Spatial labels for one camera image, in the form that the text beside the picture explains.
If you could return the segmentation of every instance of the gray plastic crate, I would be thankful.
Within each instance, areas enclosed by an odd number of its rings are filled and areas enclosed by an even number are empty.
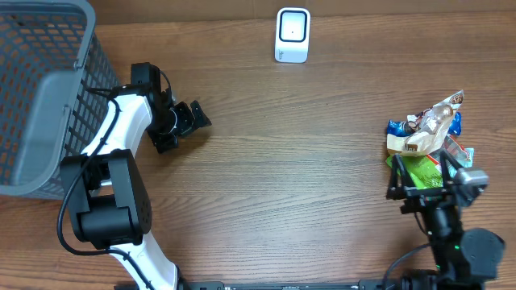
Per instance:
[[[0,0],[0,194],[61,199],[59,162],[97,133],[119,85],[84,0]]]

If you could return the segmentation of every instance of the wooden tabletop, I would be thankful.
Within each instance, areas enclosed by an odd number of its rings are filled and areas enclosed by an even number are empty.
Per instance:
[[[491,185],[464,228],[507,241],[491,289],[516,288],[516,13],[312,19],[305,64],[273,59],[274,20],[97,27],[123,83],[148,61],[213,126],[137,164],[152,232],[188,280],[344,282],[380,278],[426,242],[387,201],[385,127],[464,89],[460,142]],[[0,198],[0,287],[109,289],[131,277],[77,257],[55,233],[59,201]],[[66,238],[75,246],[67,220]],[[434,268],[429,250],[403,268]]]

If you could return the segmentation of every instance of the trash pile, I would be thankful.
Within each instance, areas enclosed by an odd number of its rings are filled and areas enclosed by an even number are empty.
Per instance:
[[[418,114],[408,115],[406,121],[389,120],[386,163],[392,167],[392,155],[399,153],[418,189],[438,188],[443,185],[438,150],[443,148],[464,167],[473,165],[473,148],[464,148],[456,137],[462,129],[458,112],[464,101],[464,91],[454,93],[442,102]],[[448,166],[451,177],[456,170]]]

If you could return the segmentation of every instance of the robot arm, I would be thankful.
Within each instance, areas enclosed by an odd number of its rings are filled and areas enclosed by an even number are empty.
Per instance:
[[[180,277],[174,263],[167,260],[150,231],[152,209],[134,155],[145,131],[159,153],[177,147],[177,137],[185,137],[199,127],[211,125],[198,102],[193,113],[185,103],[173,104],[170,89],[160,91],[160,71],[146,64],[133,64],[131,84],[113,88],[108,113],[97,135],[79,156],[63,159],[60,174],[65,191],[89,157],[85,173],[70,195],[68,210],[73,233],[98,250],[117,249],[128,253],[154,289],[177,289]],[[101,150],[91,156],[108,128],[119,117]],[[113,195],[94,196],[102,186],[112,185]],[[147,285],[121,255],[112,254],[134,278],[140,289]]]

